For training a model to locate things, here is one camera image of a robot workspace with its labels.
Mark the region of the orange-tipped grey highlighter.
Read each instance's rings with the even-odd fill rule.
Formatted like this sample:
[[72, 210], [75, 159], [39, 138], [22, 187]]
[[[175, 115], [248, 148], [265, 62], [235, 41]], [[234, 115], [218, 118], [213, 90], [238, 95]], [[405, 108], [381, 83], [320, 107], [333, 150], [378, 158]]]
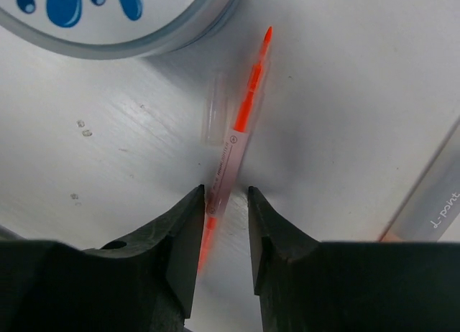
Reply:
[[456, 122], [380, 240], [439, 241], [458, 217], [459, 122]]

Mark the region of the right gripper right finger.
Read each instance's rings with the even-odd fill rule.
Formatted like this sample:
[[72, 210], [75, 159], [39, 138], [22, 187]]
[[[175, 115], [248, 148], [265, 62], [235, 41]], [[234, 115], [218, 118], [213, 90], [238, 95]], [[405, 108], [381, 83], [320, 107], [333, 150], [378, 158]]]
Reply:
[[457, 331], [459, 245], [317, 241], [247, 193], [265, 331]]

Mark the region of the clear pen cap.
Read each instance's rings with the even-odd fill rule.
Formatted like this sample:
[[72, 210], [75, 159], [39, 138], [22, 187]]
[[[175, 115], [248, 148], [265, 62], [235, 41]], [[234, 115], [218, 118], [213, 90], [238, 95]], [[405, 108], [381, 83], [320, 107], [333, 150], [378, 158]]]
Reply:
[[210, 80], [203, 110], [201, 141], [206, 146], [221, 145], [227, 130], [228, 75], [216, 71]]

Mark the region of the thin orange highlighter pen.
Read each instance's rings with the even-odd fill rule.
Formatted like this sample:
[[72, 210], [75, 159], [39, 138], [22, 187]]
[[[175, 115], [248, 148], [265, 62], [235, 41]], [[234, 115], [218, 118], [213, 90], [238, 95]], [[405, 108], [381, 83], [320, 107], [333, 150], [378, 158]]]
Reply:
[[257, 120], [257, 113], [262, 103], [266, 76], [270, 66], [269, 56], [272, 36], [273, 28], [268, 27], [256, 60], [252, 65], [247, 87], [236, 110], [236, 116], [224, 137], [222, 154], [206, 201], [206, 223], [203, 230], [198, 271], [203, 270], [211, 253], [219, 220], [225, 214], [249, 138]]

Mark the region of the blue slime jar front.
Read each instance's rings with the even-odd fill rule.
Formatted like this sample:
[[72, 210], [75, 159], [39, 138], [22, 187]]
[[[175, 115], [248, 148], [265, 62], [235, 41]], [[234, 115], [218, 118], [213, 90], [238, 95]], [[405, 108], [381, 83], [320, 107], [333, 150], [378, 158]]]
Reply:
[[239, 0], [1, 0], [1, 26], [87, 60], [179, 50], [217, 31]]

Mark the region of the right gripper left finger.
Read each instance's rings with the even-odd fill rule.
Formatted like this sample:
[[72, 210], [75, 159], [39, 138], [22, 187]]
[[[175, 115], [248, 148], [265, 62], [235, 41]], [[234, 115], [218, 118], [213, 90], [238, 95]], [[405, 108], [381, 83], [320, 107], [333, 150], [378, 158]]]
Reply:
[[3, 331], [182, 331], [190, 317], [205, 189], [99, 249], [1, 243]]

